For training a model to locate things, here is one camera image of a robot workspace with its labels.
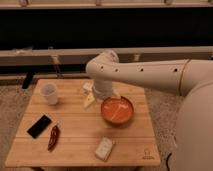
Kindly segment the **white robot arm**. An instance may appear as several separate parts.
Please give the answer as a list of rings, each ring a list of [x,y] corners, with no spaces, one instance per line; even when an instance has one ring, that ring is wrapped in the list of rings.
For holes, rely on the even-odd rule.
[[[213,171],[213,60],[121,63],[105,51],[87,63],[86,72],[96,94],[116,81],[183,96],[171,171]]]

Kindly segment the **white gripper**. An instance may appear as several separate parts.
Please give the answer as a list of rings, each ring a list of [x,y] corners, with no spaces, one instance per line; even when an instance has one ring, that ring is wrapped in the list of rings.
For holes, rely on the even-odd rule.
[[[93,104],[95,102],[95,97],[98,99],[106,99],[113,93],[113,97],[118,99],[121,98],[120,93],[117,90],[113,90],[111,81],[95,79],[93,82],[92,91],[93,93],[90,92],[84,100],[84,108],[88,108],[91,104]]]

